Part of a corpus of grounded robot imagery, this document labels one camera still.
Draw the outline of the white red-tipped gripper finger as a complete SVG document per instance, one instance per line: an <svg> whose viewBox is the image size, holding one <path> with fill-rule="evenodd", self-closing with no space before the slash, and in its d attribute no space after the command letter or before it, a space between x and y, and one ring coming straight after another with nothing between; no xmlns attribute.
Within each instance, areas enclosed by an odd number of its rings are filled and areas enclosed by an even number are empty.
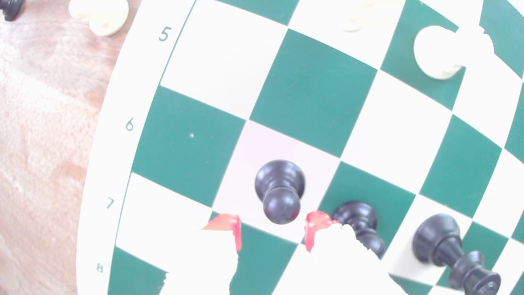
<svg viewBox="0 0 524 295"><path fill-rule="evenodd" d="M406 294L350 225L311 211L304 230L305 264L293 294Z"/></svg>
<svg viewBox="0 0 524 295"><path fill-rule="evenodd" d="M159 294L230 294L242 248L239 216L218 214L181 239Z"/></svg>

